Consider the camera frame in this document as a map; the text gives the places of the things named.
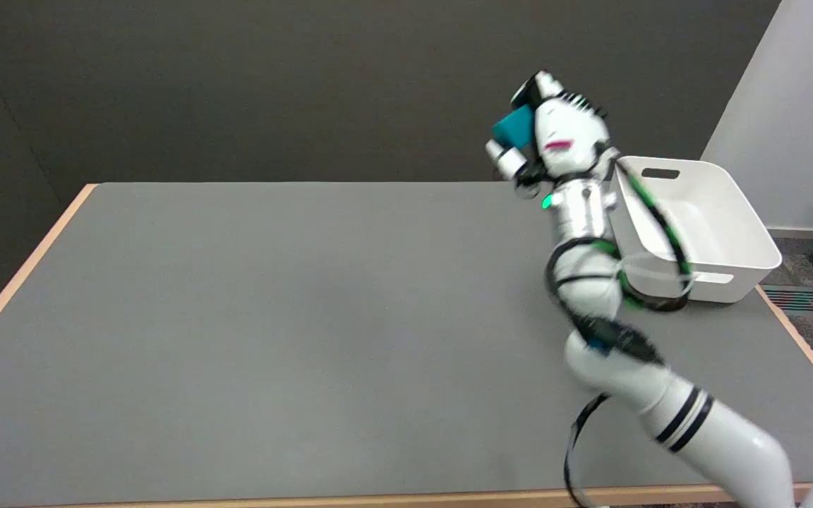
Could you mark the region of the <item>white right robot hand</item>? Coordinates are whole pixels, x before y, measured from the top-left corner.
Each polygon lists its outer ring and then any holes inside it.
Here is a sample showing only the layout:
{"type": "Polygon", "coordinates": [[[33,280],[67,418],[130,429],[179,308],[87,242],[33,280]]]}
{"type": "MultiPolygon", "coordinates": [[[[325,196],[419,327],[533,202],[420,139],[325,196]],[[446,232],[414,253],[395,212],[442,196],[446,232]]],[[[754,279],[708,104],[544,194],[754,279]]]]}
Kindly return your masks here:
{"type": "Polygon", "coordinates": [[[532,199],[571,182],[604,187],[616,151],[600,107],[547,70],[527,78],[510,106],[490,130],[484,150],[517,195],[532,199]]]}

